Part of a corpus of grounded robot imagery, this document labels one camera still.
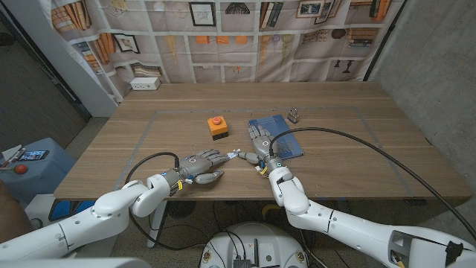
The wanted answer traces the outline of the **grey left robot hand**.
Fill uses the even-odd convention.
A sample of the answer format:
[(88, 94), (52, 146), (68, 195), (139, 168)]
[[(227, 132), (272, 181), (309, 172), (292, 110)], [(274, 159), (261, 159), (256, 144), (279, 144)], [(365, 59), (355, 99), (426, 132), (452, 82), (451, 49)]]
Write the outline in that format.
[(178, 174), (181, 179), (190, 179), (200, 185), (215, 182), (223, 172), (210, 170), (227, 162), (230, 158), (218, 150), (208, 149), (188, 156), (179, 162)]

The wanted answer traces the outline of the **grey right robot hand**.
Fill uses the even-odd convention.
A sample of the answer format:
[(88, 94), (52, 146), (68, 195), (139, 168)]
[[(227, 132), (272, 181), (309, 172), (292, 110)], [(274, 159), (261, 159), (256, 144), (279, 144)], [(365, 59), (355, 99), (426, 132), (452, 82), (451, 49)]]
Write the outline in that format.
[(238, 157), (245, 159), (257, 167), (257, 170), (264, 175), (273, 173), (275, 170), (283, 171), (284, 166), (278, 156), (277, 143), (272, 143), (274, 136), (261, 125), (248, 127), (249, 135), (254, 145), (253, 153), (239, 152)]

